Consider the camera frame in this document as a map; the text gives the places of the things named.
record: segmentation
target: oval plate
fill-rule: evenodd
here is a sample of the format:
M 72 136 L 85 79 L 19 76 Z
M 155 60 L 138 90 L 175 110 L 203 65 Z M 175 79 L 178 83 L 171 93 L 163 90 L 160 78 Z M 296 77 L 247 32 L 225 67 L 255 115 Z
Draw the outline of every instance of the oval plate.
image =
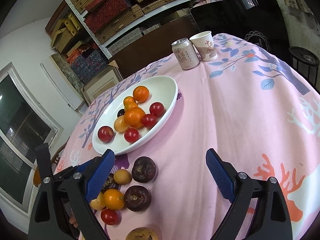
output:
M 114 130 L 113 123 L 117 119 L 118 111 L 124 108 L 124 98 L 132 96 L 133 90 L 138 86 L 145 86 L 150 91 L 148 100 L 146 102 L 139 103 L 139 107 L 141 107 L 146 114 L 149 114 L 151 104 L 154 102 L 160 102 L 164 105 L 165 113 L 160 119 L 158 119 L 158 122 L 152 129 L 148 130 L 145 127 L 140 128 L 138 130 L 140 133 L 140 139 L 135 143 L 130 144 L 124 139 L 124 133 L 118 133 Z M 174 106 L 176 105 L 177 95 L 177 83 L 169 76 L 155 76 L 147 78 L 129 87 L 126 91 L 117 96 L 100 116 L 92 134 L 92 144 L 94 149 L 101 155 L 103 155 L 107 149 L 111 149 L 115 155 L 121 155 L 139 148 L 155 136 L 167 122 Z M 105 125 L 110 126 L 115 132 L 113 140 L 109 143 L 103 143 L 98 138 L 99 128 Z

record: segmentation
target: pink tablecloth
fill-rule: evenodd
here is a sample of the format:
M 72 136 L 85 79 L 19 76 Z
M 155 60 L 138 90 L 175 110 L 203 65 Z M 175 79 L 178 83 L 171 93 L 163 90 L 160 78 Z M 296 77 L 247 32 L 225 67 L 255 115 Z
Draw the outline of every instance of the pink tablecloth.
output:
M 98 153 L 92 131 L 112 100 L 140 80 L 173 77 L 179 87 L 165 126 L 139 149 L 116 157 L 113 171 L 131 171 L 139 156 L 151 157 L 159 174 L 143 184 L 152 203 L 145 212 L 121 210 L 117 226 L 105 226 L 111 240 L 136 227 L 151 227 L 162 240 L 210 239 L 230 203 L 222 198 L 206 164 L 207 149 L 252 178 L 275 176 L 283 190 L 293 239 L 300 239 L 320 209 L 320 96 L 297 72 L 263 49 L 227 34 L 214 36 L 218 58 L 181 70 L 173 54 L 101 94 L 72 133 L 58 171 Z M 124 193 L 132 181 L 121 187 Z M 254 203 L 238 239 L 249 227 Z

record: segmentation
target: silver can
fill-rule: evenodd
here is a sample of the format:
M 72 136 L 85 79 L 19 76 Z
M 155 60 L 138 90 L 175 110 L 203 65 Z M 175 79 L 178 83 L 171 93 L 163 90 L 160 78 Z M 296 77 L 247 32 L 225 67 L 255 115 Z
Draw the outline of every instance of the silver can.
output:
M 189 41 L 187 38 L 177 40 L 172 43 L 171 46 L 172 51 L 183 70 L 194 68 L 199 64 L 200 61 L 196 51 L 191 41 Z

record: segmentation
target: screw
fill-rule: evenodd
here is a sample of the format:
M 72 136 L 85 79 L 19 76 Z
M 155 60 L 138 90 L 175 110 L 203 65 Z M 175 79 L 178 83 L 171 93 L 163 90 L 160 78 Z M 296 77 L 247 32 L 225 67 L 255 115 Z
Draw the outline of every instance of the screw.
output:
M 238 173 L 239 178 L 241 179 L 246 179 L 247 178 L 247 174 L 245 174 L 244 172 L 239 172 Z
M 44 182 L 45 184 L 49 183 L 49 181 L 50 181 L 50 178 L 49 178 L 49 177 L 45 177 L 45 178 L 43 179 L 43 182 Z
M 277 179 L 275 177 L 270 177 L 269 179 L 271 183 L 277 183 Z
M 75 174 L 73 174 L 73 178 L 74 178 L 74 179 L 79 179 L 79 178 L 81 178 L 81 173 L 80 173 L 80 172 L 76 172 Z

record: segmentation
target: paper cup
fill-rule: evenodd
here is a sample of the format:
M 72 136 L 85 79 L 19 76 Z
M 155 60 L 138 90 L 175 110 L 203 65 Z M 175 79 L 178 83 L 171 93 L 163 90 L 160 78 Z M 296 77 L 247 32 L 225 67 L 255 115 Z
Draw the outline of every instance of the paper cup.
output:
M 211 31 L 198 33 L 190 38 L 190 41 L 198 50 L 203 61 L 211 61 L 218 57 L 214 47 Z

